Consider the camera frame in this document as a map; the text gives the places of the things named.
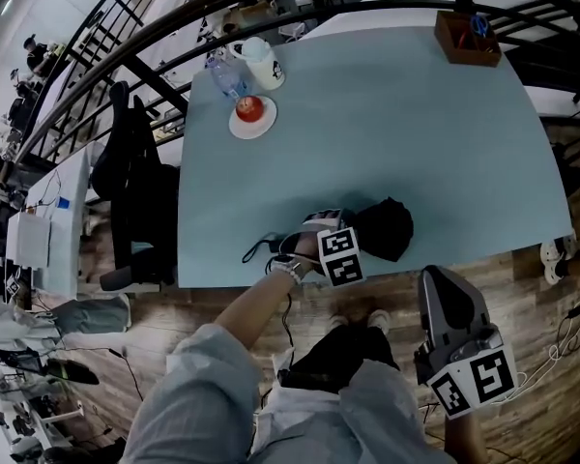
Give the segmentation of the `white side table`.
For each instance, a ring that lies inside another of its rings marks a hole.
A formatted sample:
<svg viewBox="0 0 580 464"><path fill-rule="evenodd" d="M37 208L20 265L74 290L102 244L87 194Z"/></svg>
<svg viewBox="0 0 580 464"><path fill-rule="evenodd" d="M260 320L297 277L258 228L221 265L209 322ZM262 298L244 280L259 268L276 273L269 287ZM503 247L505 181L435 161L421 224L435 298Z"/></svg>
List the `white side table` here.
<svg viewBox="0 0 580 464"><path fill-rule="evenodd" d="M90 174L85 149L42 177L29 190L24 211L50 220L48 262L32 270L32 285L47 294L73 299L77 294L80 235ZM68 210L58 209L59 196L71 201Z"/></svg>

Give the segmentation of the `black umbrella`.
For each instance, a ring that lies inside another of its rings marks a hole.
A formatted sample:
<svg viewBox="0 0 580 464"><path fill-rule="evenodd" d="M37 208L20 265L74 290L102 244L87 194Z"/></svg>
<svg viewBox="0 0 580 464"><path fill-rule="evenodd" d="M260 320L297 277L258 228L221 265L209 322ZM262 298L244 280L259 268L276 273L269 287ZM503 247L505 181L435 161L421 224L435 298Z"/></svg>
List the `black umbrella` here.
<svg viewBox="0 0 580 464"><path fill-rule="evenodd" d="M344 227L355 229L360 250L380 259L397 262L414 236L414 222L410 211L391 197L357 213L349 209L341 210ZM268 234L246 252L242 263L250 261L262 245L267 245L270 253L278 254L282 241L299 232L302 227L300 225L297 231L288 235Z"/></svg>

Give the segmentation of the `person's grey shirt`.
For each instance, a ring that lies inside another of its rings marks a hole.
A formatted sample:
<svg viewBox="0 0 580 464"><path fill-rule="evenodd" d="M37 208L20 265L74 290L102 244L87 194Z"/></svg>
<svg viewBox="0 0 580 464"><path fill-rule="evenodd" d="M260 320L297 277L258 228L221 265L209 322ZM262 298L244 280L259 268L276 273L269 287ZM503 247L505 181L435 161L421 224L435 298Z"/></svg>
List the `person's grey shirt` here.
<svg viewBox="0 0 580 464"><path fill-rule="evenodd" d="M381 362L337 394L275 387L259 410L261 371L223 327L199 328L173 355L121 464L455 464L425 442L408 383Z"/></svg>

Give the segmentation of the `white round plate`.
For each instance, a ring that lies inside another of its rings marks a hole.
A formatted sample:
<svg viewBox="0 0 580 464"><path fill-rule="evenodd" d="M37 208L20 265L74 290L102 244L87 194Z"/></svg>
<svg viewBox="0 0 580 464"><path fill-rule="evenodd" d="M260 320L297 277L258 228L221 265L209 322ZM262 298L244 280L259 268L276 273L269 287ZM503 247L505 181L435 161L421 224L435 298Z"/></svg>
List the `white round plate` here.
<svg viewBox="0 0 580 464"><path fill-rule="evenodd" d="M230 132L243 140L255 139L266 133L275 123L277 116L276 103L265 96L258 96L264 105L263 116L255 122L241 120L237 111L233 110L228 121Z"/></svg>

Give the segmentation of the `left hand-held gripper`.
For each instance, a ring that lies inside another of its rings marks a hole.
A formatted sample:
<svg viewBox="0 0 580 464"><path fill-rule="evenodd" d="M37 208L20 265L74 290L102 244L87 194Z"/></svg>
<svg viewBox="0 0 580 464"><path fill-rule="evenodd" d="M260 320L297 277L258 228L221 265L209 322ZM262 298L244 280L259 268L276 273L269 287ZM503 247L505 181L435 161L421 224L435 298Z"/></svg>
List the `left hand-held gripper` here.
<svg viewBox="0 0 580 464"><path fill-rule="evenodd" d="M361 250L353 227L344 227L343 211L328 209L308 215L299 232L286 237L279 246L279 258L298 261L294 253L298 240L305 234L317 238L319 261L324 276L333 287L364 280Z"/></svg>

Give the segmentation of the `clear plastic water bottle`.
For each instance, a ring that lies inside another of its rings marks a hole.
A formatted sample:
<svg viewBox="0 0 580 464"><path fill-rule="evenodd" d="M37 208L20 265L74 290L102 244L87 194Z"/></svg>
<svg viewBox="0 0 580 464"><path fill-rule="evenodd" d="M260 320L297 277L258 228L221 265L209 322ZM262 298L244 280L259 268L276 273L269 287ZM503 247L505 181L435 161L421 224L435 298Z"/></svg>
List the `clear plastic water bottle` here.
<svg viewBox="0 0 580 464"><path fill-rule="evenodd" d="M237 102L239 98L248 95L248 87L244 76L233 62L220 56L211 55L207 58L206 69L226 98Z"/></svg>

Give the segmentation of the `red apple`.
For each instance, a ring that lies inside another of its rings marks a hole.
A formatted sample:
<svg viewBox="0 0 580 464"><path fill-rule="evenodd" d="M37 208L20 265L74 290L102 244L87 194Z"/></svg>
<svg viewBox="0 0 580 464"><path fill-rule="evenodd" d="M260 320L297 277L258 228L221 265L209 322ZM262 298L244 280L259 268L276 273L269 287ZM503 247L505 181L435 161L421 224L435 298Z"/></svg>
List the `red apple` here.
<svg viewBox="0 0 580 464"><path fill-rule="evenodd" d="M238 99L235 112L241 121L255 123L264 116L265 105L257 96L243 96Z"/></svg>

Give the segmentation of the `person's left hand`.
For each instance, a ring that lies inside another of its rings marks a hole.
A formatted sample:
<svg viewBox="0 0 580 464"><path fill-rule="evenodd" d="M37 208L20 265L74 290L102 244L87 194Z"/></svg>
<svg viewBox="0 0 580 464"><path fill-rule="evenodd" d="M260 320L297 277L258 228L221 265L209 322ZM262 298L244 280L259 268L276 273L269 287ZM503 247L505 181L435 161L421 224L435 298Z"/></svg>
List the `person's left hand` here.
<svg viewBox="0 0 580 464"><path fill-rule="evenodd" d="M298 240L294 253L302 264L304 273L314 272L322 274L323 270L319 261L319 249L317 238L313 234L302 235Z"/></svg>

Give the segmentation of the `person's black trousers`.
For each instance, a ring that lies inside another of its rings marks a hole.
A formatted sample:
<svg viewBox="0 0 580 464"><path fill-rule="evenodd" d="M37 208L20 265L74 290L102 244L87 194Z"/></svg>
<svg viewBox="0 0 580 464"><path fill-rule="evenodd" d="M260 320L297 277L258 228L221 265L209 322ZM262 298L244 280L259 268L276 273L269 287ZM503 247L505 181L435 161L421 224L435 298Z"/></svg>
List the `person's black trousers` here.
<svg viewBox="0 0 580 464"><path fill-rule="evenodd" d="M349 385L364 360L398 368L380 328L341 325L299 361L281 369L277 380L283 388L338 393Z"/></svg>

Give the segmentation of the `person's right white shoe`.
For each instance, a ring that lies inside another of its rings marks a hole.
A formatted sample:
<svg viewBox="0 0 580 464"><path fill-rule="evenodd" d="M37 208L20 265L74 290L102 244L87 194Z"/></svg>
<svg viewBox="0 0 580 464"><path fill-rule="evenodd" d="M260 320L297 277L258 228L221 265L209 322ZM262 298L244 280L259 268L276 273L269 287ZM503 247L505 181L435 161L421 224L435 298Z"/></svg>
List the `person's right white shoe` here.
<svg viewBox="0 0 580 464"><path fill-rule="evenodd" d="M367 318L367 326L370 329L378 329L387 334L391 328L391 316L384 309L376 309Z"/></svg>

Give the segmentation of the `white lidded mug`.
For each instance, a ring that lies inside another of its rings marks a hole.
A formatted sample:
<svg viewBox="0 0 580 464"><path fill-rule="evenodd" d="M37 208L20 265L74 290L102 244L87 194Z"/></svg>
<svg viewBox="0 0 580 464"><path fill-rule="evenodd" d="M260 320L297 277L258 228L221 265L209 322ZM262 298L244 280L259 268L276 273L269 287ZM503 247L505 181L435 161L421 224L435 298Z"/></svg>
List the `white lidded mug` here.
<svg viewBox="0 0 580 464"><path fill-rule="evenodd" d="M285 81L285 73L270 44L259 37L235 41L230 53L246 63L259 86L268 91L279 88Z"/></svg>

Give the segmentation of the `person's right forearm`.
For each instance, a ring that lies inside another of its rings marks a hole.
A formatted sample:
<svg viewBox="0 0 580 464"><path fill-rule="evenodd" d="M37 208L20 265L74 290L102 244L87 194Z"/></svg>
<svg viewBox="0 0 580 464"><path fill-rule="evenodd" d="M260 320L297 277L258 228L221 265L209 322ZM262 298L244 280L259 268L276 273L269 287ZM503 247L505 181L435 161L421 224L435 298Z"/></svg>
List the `person's right forearm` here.
<svg viewBox="0 0 580 464"><path fill-rule="evenodd" d="M457 464L488 464L487 447L475 413L446 418L445 452Z"/></svg>

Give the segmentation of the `white box appliance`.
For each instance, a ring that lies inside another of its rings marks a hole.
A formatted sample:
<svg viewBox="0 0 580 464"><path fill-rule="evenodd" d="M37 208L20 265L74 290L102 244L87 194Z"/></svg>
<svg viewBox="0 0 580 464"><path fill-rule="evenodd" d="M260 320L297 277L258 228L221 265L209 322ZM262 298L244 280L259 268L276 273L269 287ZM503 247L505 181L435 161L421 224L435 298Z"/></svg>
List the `white box appliance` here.
<svg viewBox="0 0 580 464"><path fill-rule="evenodd" d="M8 220L6 258L33 270L48 262L50 220L28 213L16 213Z"/></svg>

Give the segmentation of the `person's left forearm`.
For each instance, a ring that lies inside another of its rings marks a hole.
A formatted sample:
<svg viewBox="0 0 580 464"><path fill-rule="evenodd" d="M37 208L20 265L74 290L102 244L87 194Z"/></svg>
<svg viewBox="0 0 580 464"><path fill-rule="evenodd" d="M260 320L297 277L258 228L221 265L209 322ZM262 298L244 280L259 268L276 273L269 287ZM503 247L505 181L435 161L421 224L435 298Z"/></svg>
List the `person's left forearm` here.
<svg viewBox="0 0 580 464"><path fill-rule="evenodd" d="M296 284L287 271L272 270L233 301L215 324L250 350Z"/></svg>

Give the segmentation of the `light blue table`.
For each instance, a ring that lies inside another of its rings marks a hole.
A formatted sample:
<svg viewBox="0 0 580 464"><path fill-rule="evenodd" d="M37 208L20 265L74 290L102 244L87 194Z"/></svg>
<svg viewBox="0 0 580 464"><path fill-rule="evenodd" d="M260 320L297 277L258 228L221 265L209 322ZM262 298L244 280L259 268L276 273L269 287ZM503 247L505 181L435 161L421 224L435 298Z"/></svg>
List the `light blue table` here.
<svg viewBox="0 0 580 464"><path fill-rule="evenodd" d="M550 143L507 61L451 64L428 27L346 32L281 45L274 124L243 140L208 72L192 81L181 164L178 283L249 286L266 234L330 208L386 198L414 222L395 263L370 276L452 265L568 235L570 212Z"/></svg>

